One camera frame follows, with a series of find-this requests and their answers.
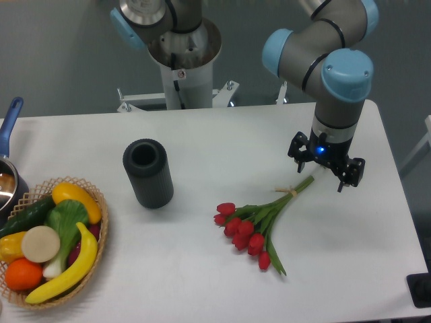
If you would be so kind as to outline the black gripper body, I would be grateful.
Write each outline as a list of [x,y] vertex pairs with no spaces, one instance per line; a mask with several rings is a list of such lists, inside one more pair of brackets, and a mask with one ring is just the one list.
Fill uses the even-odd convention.
[[349,159],[348,153],[358,123],[339,128],[324,123],[314,115],[310,136],[310,151],[314,160],[341,176]]

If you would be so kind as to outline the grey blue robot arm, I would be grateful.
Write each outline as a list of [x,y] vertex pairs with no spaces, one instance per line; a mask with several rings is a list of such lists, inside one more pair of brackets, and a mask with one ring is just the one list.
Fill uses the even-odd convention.
[[[276,30],[265,42],[263,66],[315,99],[310,135],[298,133],[288,155],[329,168],[340,187],[357,186],[363,159],[348,155],[374,74],[370,58],[352,46],[378,23],[373,1],[303,1],[311,25],[295,33]],[[167,108],[213,105],[213,62],[220,31],[202,14],[200,1],[119,1],[110,12],[119,36],[146,49],[159,65]]]

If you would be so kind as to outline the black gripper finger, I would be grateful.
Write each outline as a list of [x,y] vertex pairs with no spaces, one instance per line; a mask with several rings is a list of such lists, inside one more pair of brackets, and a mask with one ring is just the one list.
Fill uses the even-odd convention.
[[365,164],[366,161],[362,158],[349,158],[344,171],[339,177],[340,183],[337,191],[341,192],[345,186],[357,187],[363,177]]
[[305,163],[309,161],[308,144],[308,137],[302,132],[297,132],[290,143],[288,157],[294,159],[298,173],[302,172]]

